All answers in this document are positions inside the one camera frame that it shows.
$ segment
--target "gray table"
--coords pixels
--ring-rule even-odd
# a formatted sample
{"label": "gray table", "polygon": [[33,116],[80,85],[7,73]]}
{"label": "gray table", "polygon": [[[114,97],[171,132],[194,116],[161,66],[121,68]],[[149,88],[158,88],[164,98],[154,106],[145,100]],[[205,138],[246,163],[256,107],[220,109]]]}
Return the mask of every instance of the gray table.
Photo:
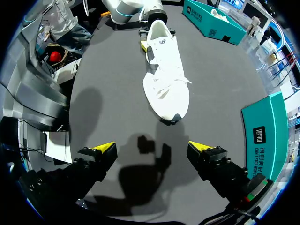
{"label": "gray table", "polygon": [[[266,93],[242,48],[204,37],[182,7],[165,10],[168,26],[176,30],[185,76],[192,82],[185,118],[174,126],[159,122],[143,91],[146,63],[137,24],[113,31],[108,22],[95,32],[76,75],[71,151],[75,158],[84,146],[117,143],[117,161],[85,197],[91,210],[128,220],[194,225],[223,211],[228,201],[198,177],[186,158],[188,140],[220,145],[243,167],[240,110]],[[169,166],[169,154],[156,163],[163,146],[172,155]]]}

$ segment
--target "teal box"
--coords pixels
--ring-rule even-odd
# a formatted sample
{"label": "teal box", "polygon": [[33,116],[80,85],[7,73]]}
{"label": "teal box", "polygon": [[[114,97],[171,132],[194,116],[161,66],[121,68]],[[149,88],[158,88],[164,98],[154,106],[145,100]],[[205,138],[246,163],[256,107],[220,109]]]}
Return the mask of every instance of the teal box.
{"label": "teal box", "polygon": [[258,173],[275,181],[286,160],[288,123],[281,92],[242,110],[247,141],[248,177]]}
{"label": "teal box", "polygon": [[[215,18],[210,13],[212,9],[215,9],[222,16],[226,16],[229,22]],[[185,0],[182,13],[206,37],[238,45],[246,33],[241,26],[219,9],[197,1]]]}

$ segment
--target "red object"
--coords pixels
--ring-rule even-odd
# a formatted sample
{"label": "red object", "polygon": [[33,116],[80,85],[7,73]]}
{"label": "red object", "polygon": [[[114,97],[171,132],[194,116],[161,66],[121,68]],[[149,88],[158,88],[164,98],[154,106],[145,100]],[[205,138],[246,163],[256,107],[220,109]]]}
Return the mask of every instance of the red object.
{"label": "red object", "polygon": [[50,55],[50,62],[60,62],[61,61],[61,55],[58,51],[54,51]]}

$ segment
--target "robotic arm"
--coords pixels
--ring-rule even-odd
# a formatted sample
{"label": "robotic arm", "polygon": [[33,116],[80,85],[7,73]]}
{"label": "robotic arm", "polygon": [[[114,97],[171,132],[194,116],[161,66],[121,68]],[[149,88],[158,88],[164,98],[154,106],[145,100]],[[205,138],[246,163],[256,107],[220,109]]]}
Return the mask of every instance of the robotic arm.
{"label": "robotic arm", "polygon": [[[141,13],[140,18],[149,25],[160,19],[167,22],[167,14],[164,11],[161,0],[102,0],[111,13],[112,21],[118,25],[126,24],[134,14]],[[87,0],[83,1],[84,10],[89,16]]]}

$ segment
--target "shoe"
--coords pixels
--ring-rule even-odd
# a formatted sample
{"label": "shoe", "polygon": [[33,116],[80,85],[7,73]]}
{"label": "shoe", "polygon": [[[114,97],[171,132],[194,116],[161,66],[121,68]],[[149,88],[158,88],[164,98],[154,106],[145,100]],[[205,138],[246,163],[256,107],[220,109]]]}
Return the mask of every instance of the shoe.
{"label": "shoe", "polygon": [[222,15],[219,14],[215,9],[212,9],[210,13],[211,13],[214,17],[216,17],[216,18],[218,18],[218,19],[220,19],[220,20],[223,20],[223,21],[229,23],[227,17],[226,17],[225,15],[222,16]]}
{"label": "shoe", "polygon": [[165,23],[156,20],[147,36],[147,73],[143,80],[146,97],[154,112],[176,123],[188,111],[189,91],[177,46]]}

